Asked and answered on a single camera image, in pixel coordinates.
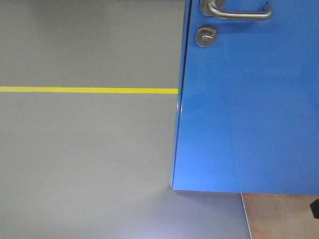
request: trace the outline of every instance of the wooden floor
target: wooden floor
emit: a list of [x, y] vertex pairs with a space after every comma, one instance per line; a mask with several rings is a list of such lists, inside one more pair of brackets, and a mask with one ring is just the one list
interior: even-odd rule
[[319, 195], [244, 193], [252, 239], [319, 239], [310, 203]]

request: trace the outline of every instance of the yellow stripe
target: yellow stripe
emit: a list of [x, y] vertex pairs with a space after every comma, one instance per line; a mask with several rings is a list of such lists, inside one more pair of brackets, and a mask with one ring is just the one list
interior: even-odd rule
[[0, 92], [62, 92], [62, 93], [135, 93], [178, 94], [174, 88], [105, 88], [105, 87], [22, 87], [1, 86]]

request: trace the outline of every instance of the door handle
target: door handle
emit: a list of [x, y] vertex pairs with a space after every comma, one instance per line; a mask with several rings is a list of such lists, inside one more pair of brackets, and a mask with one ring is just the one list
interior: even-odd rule
[[201, 0], [200, 9], [206, 16], [215, 16], [226, 20], [264, 21], [271, 17], [273, 10], [268, 2], [263, 11], [225, 11], [224, 0]]

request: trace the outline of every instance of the gray floor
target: gray floor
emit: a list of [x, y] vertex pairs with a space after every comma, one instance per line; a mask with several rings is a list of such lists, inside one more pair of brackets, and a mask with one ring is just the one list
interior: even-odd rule
[[[183, 3], [0, 14], [0, 86], [178, 84]], [[169, 188], [175, 110], [176, 95], [0, 93], [0, 238], [248, 239], [240, 195]]]

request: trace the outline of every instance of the black object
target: black object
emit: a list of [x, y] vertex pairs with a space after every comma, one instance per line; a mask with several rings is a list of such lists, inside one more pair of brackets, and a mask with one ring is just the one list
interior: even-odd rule
[[319, 199], [315, 200], [310, 204], [311, 211], [313, 212], [314, 218], [319, 219]]

